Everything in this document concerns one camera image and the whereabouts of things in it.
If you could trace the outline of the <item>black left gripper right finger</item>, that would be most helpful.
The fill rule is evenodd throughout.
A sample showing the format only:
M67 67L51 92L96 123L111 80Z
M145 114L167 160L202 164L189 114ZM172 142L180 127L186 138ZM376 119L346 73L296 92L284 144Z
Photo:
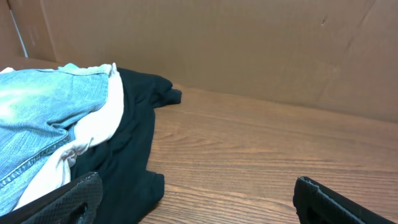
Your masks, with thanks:
M394 224L309 177L299 177L293 205L301 224Z

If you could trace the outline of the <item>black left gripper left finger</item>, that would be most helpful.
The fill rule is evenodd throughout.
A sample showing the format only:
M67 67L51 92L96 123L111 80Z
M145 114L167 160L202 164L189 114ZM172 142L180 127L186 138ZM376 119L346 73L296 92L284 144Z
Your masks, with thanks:
M103 198L98 173L70 183L1 217L1 224L92 224Z

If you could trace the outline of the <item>light blue denim shorts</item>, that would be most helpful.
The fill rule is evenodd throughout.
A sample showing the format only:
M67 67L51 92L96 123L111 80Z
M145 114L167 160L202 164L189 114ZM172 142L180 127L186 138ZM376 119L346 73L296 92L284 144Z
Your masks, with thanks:
M16 207L49 157L75 139L75 123L106 103L112 71L110 64L68 64L1 72L1 215Z

